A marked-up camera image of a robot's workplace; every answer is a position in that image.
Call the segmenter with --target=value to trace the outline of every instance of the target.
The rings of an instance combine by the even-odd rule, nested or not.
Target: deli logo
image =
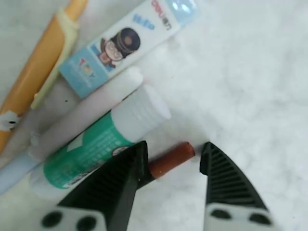
[[[167,30],[170,30],[172,28],[172,25],[169,19],[166,17],[166,14],[160,6],[158,0],[152,0],[151,4],[155,8],[155,11],[158,13],[158,16],[162,20],[164,26],[167,28]]]

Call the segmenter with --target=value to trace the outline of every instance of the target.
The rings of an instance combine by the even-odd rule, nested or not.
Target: cartoon character
[[[0,130],[1,131],[12,131],[20,121],[18,114],[7,111],[0,115]]]
[[[113,38],[101,40],[101,51],[98,54],[100,61],[105,65],[116,68],[114,62],[125,59],[140,47],[140,37],[132,28],[124,28]]]

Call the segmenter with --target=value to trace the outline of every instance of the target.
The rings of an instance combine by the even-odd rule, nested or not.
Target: white cylinder
[[[170,118],[166,103],[144,85],[36,168],[30,185],[44,198],[63,196],[113,155]]]
[[[37,146],[31,146],[29,155],[44,161],[50,154],[68,143],[88,126],[119,104],[136,90],[143,77],[136,67],[131,67],[99,88],[74,110],[52,125],[42,136]]]

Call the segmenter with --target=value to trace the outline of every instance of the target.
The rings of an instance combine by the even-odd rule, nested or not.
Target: white surface
[[[0,1],[0,100],[51,14],[66,2]],[[79,45],[139,2],[90,0]],[[204,14],[198,20],[137,62],[173,114],[146,137],[150,155],[178,141],[200,145],[211,140],[244,171],[285,230],[304,231],[308,2],[203,3]],[[195,158],[137,192],[128,230],[201,231],[206,178],[198,173],[198,165]],[[31,209],[49,204],[38,199],[24,179],[0,197],[1,230]]]

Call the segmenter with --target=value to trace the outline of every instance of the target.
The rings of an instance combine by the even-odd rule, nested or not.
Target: glue stick
[[[152,87],[144,85],[36,168],[30,185],[44,198],[61,196],[170,118],[166,103]]]

